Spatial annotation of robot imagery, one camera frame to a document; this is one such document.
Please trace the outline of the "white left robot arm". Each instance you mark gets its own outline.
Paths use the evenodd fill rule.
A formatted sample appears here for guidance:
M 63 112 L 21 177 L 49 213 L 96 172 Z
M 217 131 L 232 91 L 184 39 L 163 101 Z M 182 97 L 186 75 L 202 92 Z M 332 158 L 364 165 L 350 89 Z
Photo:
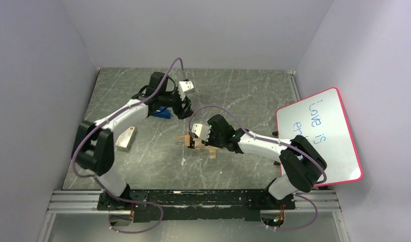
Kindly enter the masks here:
M 168 74 L 154 72 L 149 84 L 121 108 L 94 122 L 84 120 L 78 126 L 72 150 L 72 167 L 78 165 L 91 171 L 90 176 L 120 201 L 131 197 L 129 185 L 112 167 L 117 138 L 131 125 L 154 115 L 161 107 L 172 109 L 178 119 L 186 119 L 193 114 L 191 101 L 187 97 L 187 92 L 194 89 L 193 83 L 185 79 L 173 83 L 173 89 L 167 90 L 168 82 L 173 82 Z

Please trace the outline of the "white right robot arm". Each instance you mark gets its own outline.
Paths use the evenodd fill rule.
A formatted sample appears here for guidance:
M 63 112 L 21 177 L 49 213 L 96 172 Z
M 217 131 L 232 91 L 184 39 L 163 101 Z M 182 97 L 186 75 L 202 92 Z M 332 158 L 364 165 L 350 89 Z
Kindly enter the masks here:
M 265 188 L 277 200 L 297 191 L 310 192 L 313 186 L 327 179 L 326 161 L 302 135 L 278 139 L 241 128 L 236 130 L 220 114 L 207 123 L 210 130 L 207 144 L 238 154 L 260 155 L 282 165 L 285 173 Z

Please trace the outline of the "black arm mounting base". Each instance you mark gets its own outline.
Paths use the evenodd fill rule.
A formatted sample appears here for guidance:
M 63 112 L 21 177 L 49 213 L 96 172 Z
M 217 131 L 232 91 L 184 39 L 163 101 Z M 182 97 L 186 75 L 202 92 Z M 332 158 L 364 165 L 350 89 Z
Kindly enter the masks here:
M 117 201 L 105 192 L 96 209 L 110 214 L 134 213 L 134 222 L 197 219 L 261 221 L 265 210 L 295 209 L 293 195 L 277 200 L 262 189 L 247 190 L 131 190 L 131 203 Z

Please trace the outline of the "beige folding umbrella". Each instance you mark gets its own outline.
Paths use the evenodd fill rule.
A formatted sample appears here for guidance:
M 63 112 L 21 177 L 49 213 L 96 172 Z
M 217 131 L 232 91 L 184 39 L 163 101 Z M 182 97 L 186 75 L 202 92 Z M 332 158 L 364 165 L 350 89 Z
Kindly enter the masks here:
M 209 159 L 215 159 L 217 157 L 217 150 L 219 148 L 214 146 L 209 146 L 200 138 L 194 138 L 190 134 L 185 134 L 183 136 L 176 136 L 174 140 L 178 142 L 183 142 L 184 146 L 193 150 L 207 150 L 209 153 Z

